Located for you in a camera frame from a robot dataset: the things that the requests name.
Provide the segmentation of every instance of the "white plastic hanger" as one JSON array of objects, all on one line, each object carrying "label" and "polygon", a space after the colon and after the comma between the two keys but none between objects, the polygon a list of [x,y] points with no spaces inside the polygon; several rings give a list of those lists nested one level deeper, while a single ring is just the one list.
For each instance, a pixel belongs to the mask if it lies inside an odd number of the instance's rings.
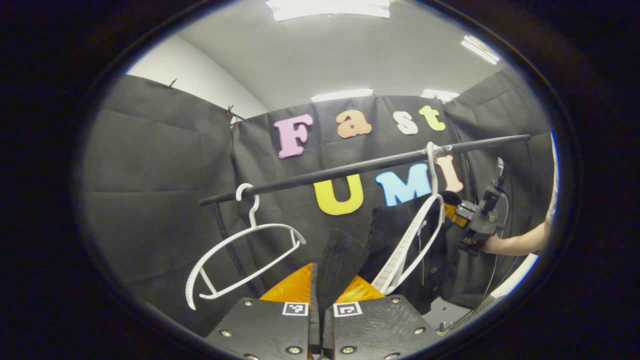
[{"label": "white plastic hanger", "polygon": [[[436,236],[440,232],[440,227],[444,223],[444,200],[440,194],[438,194],[438,177],[436,176],[435,170],[435,148],[436,145],[434,143],[429,142],[427,144],[427,154],[429,156],[429,169],[431,171],[431,196],[427,198],[422,207],[418,210],[418,213],[415,215],[411,224],[407,228],[404,233],[402,239],[396,246],[396,249],[391,253],[389,260],[385,263],[385,266],[382,267],[382,270],[377,274],[376,278],[373,280],[371,285],[380,291],[383,295],[389,295],[392,293],[402,282],[411,274],[413,269],[418,265],[420,260],[427,254],[427,251],[431,247],[433,240],[435,240]],[[409,245],[412,240],[416,237],[418,232],[422,229],[422,223],[424,218],[427,216],[427,212],[431,209],[433,203],[435,201],[440,202],[440,216],[438,217],[438,226],[436,227],[433,235],[424,246],[424,249],[420,251],[420,254],[413,260],[413,263],[409,265],[409,267],[403,272],[404,262],[406,260],[406,254],[409,251]]]},{"label": "white plastic hanger", "polygon": [[[251,184],[242,184],[240,186],[238,186],[238,189],[236,190],[236,200],[240,201],[242,199],[242,191],[246,188],[250,188],[253,185]],[[258,206],[260,205],[260,197],[258,195],[254,196],[254,203],[253,203],[253,207],[251,208],[251,210],[249,210],[249,222],[251,223],[251,227],[245,230],[240,231],[239,233],[221,241],[219,244],[217,244],[216,246],[214,246],[211,250],[207,251],[206,254],[204,254],[204,256],[202,256],[202,258],[200,258],[200,260],[198,260],[198,262],[196,263],[196,265],[193,267],[191,273],[189,274],[189,278],[187,279],[187,286],[185,289],[185,294],[187,296],[187,304],[189,304],[189,307],[193,310],[196,309],[196,306],[193,303],[193,285],[196,281],[196,278],[198,276],[198,274],[202,275],[202,278],[204,279],[205,283],[207,284],[207,286],[209,287],[209,289],[211,290],[211,295],[204,295],[204,294],[200,294],[200,297],[203,299],[216,299],[218,297],[221,297],[222,295],[238,288],[239,286],[251,281],[254,277],[262,274],[263,272],[265,272],[268,268],[272,267],[273,265],[275,265],[276,263],[278,263],[280,260],[284,259],[287,255],[289,255],[290,253],[292,253],[294,250],[296,250],[299,246],[300,243],[306,244],[307,242],[305,241],[305,238],[294,228],[292,228],[291,226],[288,225],[284,225],[284,224],[264,224],[264,225],[256,225],[255,223],[255,211],[258,210]],[[261,268],[260,270],[254,272],[253,274],[249,275],[248,277],[245,277],[244,279],[238,281],[237,283],[229,286],[228,288],[225,288],[224,290],[220,290],[217,291],[214,287],[213,284],[211,284],[211,281],[209,280],[209,277],[207,276],[207,274],[204,272],[204,269],[202,268],[202,265],[204,265],[204,263],[211,257],[213,256],[213,254],[215,254],[218,250],[222,249],[224,246],[226,246],[227,244],[229,244],[230,242],[242,238],[243,236],[252,233],[254,231],[258,231],[258,230],[262,230],[262,229],[267,229],[270,227],[283,227],[285,229],[288,229],[289,232],[291,233],[291,243],[293,244],[293,247],[291,249],[289,249],[287,252],[285,252],[284,254],[282,254],[280,257],[278,257],[277,259],[275,259],[274,261],[270,262],[268,265],[266,265],[264,268]]]}]

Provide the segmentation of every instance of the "black garment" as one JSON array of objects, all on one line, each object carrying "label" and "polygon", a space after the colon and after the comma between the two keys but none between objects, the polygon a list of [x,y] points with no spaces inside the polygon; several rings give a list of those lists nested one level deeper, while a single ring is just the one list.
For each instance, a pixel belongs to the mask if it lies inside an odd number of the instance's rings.
[{"label": "black garment", "polygon": [[[453,192],[440,192],[448,204],[460,204],[460,198]],[[369,259],[365,262],[360,276],[366,281],[373,282],[387,259],[391,256],[407,227],[415,217],[420,207],[431,194],[417,197],[395,206],[376,206],[373,209],[373,220],[369,232],[367,248]],[[405,267],[411,264],[425,246],[438,225],[438,207],[432,206],[427,213],[427,225],[420,232],[420,241],[414,239],[407,252]],[[440,293],[447,263],[446,232],[452,222],[445,218],[438,236],[433,241],[423,260],[415,267],[411,275],[394,291],[404,295],[420,314],[431,310],[431,303]]]}]

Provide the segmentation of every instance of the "screw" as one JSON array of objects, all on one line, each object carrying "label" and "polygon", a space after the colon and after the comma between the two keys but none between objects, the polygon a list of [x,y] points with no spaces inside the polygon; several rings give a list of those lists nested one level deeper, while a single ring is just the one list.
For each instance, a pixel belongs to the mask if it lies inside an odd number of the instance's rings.
[{"label": "screw", "polygon": [[299,347],[288,347],[287,352],[290,354],[300,354],[302,352],[302,349]]},{"label": "screw", "polygon": [[356,352],[356,347],[343,347],[341,352],[343,354],[352,354],[352,353]]}]

